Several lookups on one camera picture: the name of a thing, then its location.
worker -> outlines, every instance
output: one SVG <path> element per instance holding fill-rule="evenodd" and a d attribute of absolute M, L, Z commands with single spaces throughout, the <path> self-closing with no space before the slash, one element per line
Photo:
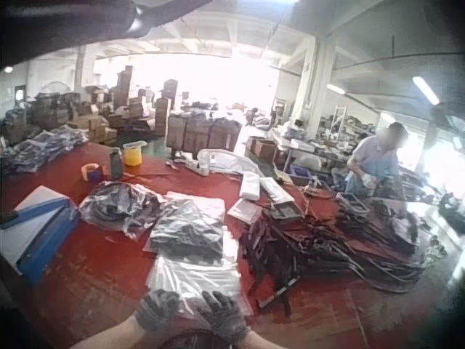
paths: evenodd
<path fill-rule="evenodd" d="M 238 304 L 220 292 L 203 292 L 208 307 L 198 312 L 208 321 L 211 330 L 237 348 L 283 349 L 246 325 Z M 163 331 L 169 326 L 179 307 L 179 295 L 162 289 L 147 293 L 139 308 L 123 323 L 77 343 L 72 349 L 129 349 L 134 347 L 147 332 Z"/>
<path fill-rule="evenodd" d="M 364 140 L 368 135 L 366 133 L 362 133 L 358 135 L 356 143 L 354 147 L 350 150 L 349 155 L 352 156 L 357 146 L 360 144 L 362 140 Z M 343 190 L 344 185 L 342 184 L 345 177 L 349 174 L 349 167 L 333 167 L 331 169 L 331 176 L 333 176 L 333 189 L 335 190 Z"/>
<path fill-rule="evenodd" d="M 347 162 L 350 172 L 346 177 L 345 192 L 356 196 L 373 196 L 381 180 L 392 175 L 395 179 L 395 191 L 405 201 L 397 149 L 403 147 L 407 139 L 405 127 L 395 122 L 376 136 L 367 137 L 360 142 Z"/>
<path fill-rule="evenodd" d="M 247 120 L 246 126 L 252 126 L 253 125 L 255 116 L 256 116 L 256 114 L 258 112 L 259 112 L 258 108 L 252 108 L 251 110 L 246 112 L 246 120 Z"/>

red workbench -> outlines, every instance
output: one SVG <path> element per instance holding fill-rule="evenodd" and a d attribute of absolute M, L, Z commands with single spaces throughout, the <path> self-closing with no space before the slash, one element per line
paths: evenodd
<path fill-rule="evenodd" d="M 35 174 L 22 174 L 2 183 L 1 208 L 13 209 L 32 190 L 45 185 L 72 198 L 79 204 L 94 187 L 81 178 L 81 167 L 88 163 L 108 166 L 109 148 L 89 143 L 44 165 Z M 237 200 L 240 182 L 223 174 L 201 177 L 179 166 L 175 171 L 164 159 L 144 156 L 141 166 L 126 168 L 139 183 L 157 193 L 176 191 L 196 196 L 221 198 L 228 210 Z M 287 190 L 299 202 L 299 194 L 291 186 Z M 312 208 L 320 218 L 337 211 L 334 203 L 313 201 Z M 226 216 L 225 224 L 234 238 L 239 238 L 245 225 Z M 123 321 L 136 308 L 146 293 L 145 280 L 155 255 L 142 251 L 148 233 L 137 242 L 122 232 L 103 231 L 80 222 L 60 247 L 38 286 L 18 283 L 5 273 L 7 288 L 37 331 L 57 346 L 64 348 L 103 329 Z M 279 302 L 263 316 L 254 319 L 254 329 L 266 338 L 290 348 L 340 345 L 351 348 L 400 347 L 425 319 L 429 308 L 447 284 L 459 252 L 441 260 L 425 273 L 411 293 L 395 296 L 382 294 L 352 277 L 301 281 L 290 291 L 293 315 L 285 318 Z M 242 286 L 247 290 L 253 282 L 248 264 L 239 258 Z M 269 289 L 257 295 L 267 297 Z"/>

yellow container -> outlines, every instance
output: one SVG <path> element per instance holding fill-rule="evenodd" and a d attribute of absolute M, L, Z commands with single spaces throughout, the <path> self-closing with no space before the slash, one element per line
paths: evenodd
<path fill-rule="evenodd" d="M 142 147 L 147 143 L 143 140 L 123 144 L 124 148 L 124 163 L 128 166 L 138 166 L 142 163 Z"/>

gloved hand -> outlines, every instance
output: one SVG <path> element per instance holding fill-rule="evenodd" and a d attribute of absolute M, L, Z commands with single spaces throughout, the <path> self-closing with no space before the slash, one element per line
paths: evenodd
<path fill-rule="evenodd" d="M 213 333 L 235 344 L 250 332 L 250 327 L 236 301 L 217 291 L 213 291 L 213 295 L 214 298 L 208 292 L 202 292 L 210 309 L 199 308 L 198 312 L 210 323 Z"/>
<path fill-rule="evenodd" d="M 179 295 L 163 289 L 148 292 L 140 301 L 134 313 L 137 323 L 145 331 L 155 331 L 165 327 L 179 307 Z"/>
<path fill-rule="evenodd" d="M 361 177 L 361 180 L 362 180 L 363 186 L 371 190 L 374 190 L 378 184 L 377 183 L 378 180 L 376 179 L 376 177 L 368 173 L 363 174 L 363 176 Z"/>

glove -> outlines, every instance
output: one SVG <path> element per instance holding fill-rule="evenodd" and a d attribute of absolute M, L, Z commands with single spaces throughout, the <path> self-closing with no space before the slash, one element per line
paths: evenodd
<path fill-rule="evenodd" d="M 376 177 L 372 176 L 371 174 L 365 173 L 361 177 L 363 186 L 367 189 L 374 190 L 376 188 Z"/>
<path fill-rule="evenodd" d="M 148 332 L 165 327 L 179 307 L 179 295 L 162 289 L 148 292 L 134 313 L 137 323 Z"/>
<path fill-rule="evenodd" d="M 198 312 L 210 323 L 213 333 L 235 344 L 250 332 L 250 327 L 236 301 L 217 291 L 213 291 L 213 295 L 214 298 L 208 292 L 202 292 L 210 309 L 199 308 Z"/>

